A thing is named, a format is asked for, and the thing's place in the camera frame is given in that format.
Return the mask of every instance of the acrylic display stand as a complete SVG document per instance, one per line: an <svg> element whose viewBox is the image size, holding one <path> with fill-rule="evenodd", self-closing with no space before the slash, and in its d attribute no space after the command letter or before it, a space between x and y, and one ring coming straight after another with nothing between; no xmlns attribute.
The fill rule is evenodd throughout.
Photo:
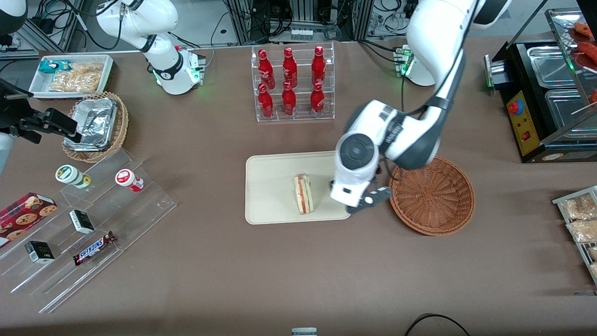
<svg viewBox="0 0 597 336"><path fill-rule="evenodd" d="M143 179L141 191L134 193L115 183L116 172L123 168ZM88 187L64 187L53 197L58 211L0 250L3 285L11 292L30 293L40 313L56 309L176 206L141 168L141 161L124 149L85 173L91 177ZM95 232L85 235L75 231L69 217L73 209L88 214ZM75 266L73 256L108 231L117 241ZM47 265L32 263L24 247L29 240L48 243L56 260Z"/></svg>
<svg viewBox="0 0 597 336"><path fill-rule="evenodd" d="M314 118L311 116L311 92L313 92L313 83L311 82L311 63L315 56L315 47L321 45L324 48L325 59L325 81L322 86L324 92L324 111L321 117ZM253 73L253 95L255 96L255 111L257 114L257 121L305 121L305 120L324 120L334 119L336 102L334 92L335 72L334 72L334 44L333 43L318 43L318 44L293 44L293 55L297 62L298 69L298 86L294 88L297 96L297 110L293 117L289 117L284 113L282 104L282 87L284 83L284 73L282 72L282 63L284 62L284 47L283 45L263 45L253 47L251 50L251 72ZM267 58L272 62L273 77L276 80L276 87L270 90L269 93L273 99L273 118L265 119L259 107L257 96L259 91L257 86L261 83L259 77L259 57L257 52L260 49L267 51Z"/></svg>

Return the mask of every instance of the white tray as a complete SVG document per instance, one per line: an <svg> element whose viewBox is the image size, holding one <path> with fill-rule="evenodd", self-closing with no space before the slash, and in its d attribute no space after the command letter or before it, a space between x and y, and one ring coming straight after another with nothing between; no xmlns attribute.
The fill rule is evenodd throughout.
<svg viewBox="0 0 597 336"><path fill-rule="evenodd" d="M334 151L257 155L247 160L245 219L249 224L334 221L350 215L330 197ZM299 214L294 195L296 174L308 174L315 211Z"/></svg>
<svg viewBox="0 0 597 336"><path fill-rule="evenodd" d="M41 71L36 71L29 86L29 92L33 93L33 97L37 99L74 99L91 96L92 94L104 92L106 88L110 71L112 70L112 64L114 61L112 58L105 54L90 54L90 55L54 55L44 56L41 58L40 63L45 60L68 60L73 63L99 63L103 64L101 70L100 82L97 86L95 93L82 93L82 92L57 92L50 91L50 83L54 79L54 74L46 74Z"/></svg>

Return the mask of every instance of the brown woven basket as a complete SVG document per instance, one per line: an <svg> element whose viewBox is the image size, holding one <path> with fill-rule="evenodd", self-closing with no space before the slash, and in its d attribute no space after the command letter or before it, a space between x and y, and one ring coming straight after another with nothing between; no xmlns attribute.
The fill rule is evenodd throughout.
<svg viewBox="0 0 597 336"><path fill-rule="evenodd" d="M399 176L396 167L394 176ZM475 193L464 172L436 157L427 166L405 170L400 181L390 179L394 211L413 230L444 236L462 229L475 211Z"/></svg>
<svg viewBox="0 0 597 336"><path fill-rule="evenodd" d="M110 154L112 151L122 147L124 138L127 136L127 127L128 127L127 107L124 106L124 104L122 103L122 100L117 95L110 93L110 92L102 92L99 94L94 94L93 96L85 97L83 99L100 99L100 98L111 98L118 103L118 111L116 112L116 124L114 125L114 131L112 133L112 144L110 145L110 147L107 150L105 150L103 152L75 152L75 151L71 151L70 149L68 149L64 145L62 145L62 150L71 159L78 160L78 161L85 161L87 163L96 163L99 160L101 160L103 157L105 157L106 155ZM75 106L73 106L73 108L70 109L69 117L72 117L73 112L75 111Z"/></svg>

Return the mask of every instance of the red bottle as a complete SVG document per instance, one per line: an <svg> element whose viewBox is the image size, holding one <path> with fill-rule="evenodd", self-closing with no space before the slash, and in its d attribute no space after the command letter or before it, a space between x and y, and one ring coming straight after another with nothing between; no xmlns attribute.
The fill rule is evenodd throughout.
<svg viewBox="0 0 597 336"><path fill-rule="evenodd" d="M269 90L276 87L276 80L273 79L272 62L267 59L267 52L263 49L259 50L259 77L261 81L267 85Z"/></svg>
<svg viewBox="0 0 597 336"><path fill-rule="evenodd" d="M297 110L297 96L294 94L293 86L289 81L284 82L282 101L284 103L284 113L292 117Z"/></svg>
<svg viewBox="0 0 597 336"><path fill-rule="evenodd" d="M311 82L313 85L317 82L324 82L325 80L325 59L324 48L320 45L315 47L315 57L311 63Z"/></svg>
<svg viewBox="0 0 597 336"><path fill-rule="evenodd" d="M263 114L263 118L271 119L273 118L273 100L272 96L267 92L267 87L263 83L259 83L257 86L259 89L259 95L257 96L257 100L259 100L259 107L261 108L261 114Z"/></svg>
<svg viewBox="0 0 597 336"><path fill-rule="evenodd" d="M297 87L299 83L299 75L297 72L297 61L293 57L293 49L290 47L284 48L284 63L282 64L284 71L284 80L289 81L292 87Z"/></svg>
<svg viewBox="0 0 597 336"><path fill-rule="evenodd" d="M319 118L324 113L324 98L321 82L313 84L313 92L311 92L311 115L313 118Z"/></svg>

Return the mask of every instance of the small black box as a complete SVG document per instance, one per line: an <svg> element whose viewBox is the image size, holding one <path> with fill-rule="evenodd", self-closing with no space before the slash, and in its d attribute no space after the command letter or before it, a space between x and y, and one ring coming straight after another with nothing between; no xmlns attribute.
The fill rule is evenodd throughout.
<svg viewBox="0 0 597 336"><path fill-rule="evenodd" d="M47 243L31 240L25 244L25 249L31 261L36 264L49 264L54 261L54 255Z"/></svg>
<svg viewBox="0 0 597 336"><path fill-rule="evenodd" d="M69 212L70 221L73 222L75 230L82 234L90 234L95 230L89 216L81 210L73 210Z"/></svg>

